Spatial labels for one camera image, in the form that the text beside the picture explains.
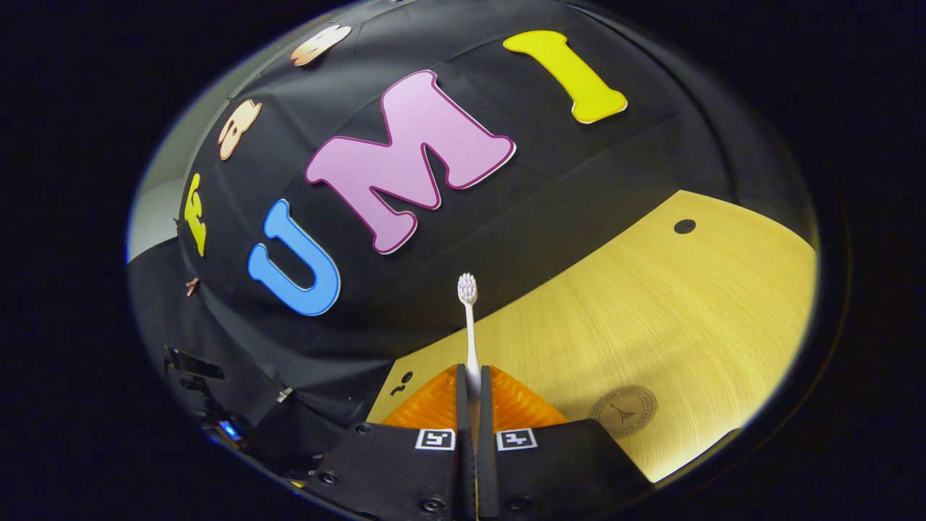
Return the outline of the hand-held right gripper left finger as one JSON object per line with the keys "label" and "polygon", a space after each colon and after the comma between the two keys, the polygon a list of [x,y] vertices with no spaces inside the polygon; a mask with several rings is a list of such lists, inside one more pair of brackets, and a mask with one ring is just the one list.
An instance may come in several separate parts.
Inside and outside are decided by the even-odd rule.
{"label": "hand-held right gripper left finger", "polygon": [[453,367],[453,428],[355,423],[304,484],[311,499],[354,520],[472,517],[472,421],[467,371]]}

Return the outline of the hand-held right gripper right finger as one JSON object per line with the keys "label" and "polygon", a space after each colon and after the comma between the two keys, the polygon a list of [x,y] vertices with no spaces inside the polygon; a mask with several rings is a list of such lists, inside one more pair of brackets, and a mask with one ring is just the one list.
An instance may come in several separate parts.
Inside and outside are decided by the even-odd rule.
{"label": "hand-held right gripper right finger", "polygon": [[498,430],[490,367],[477,422],[477,518],[614,520],[652,483],[595,419]]}

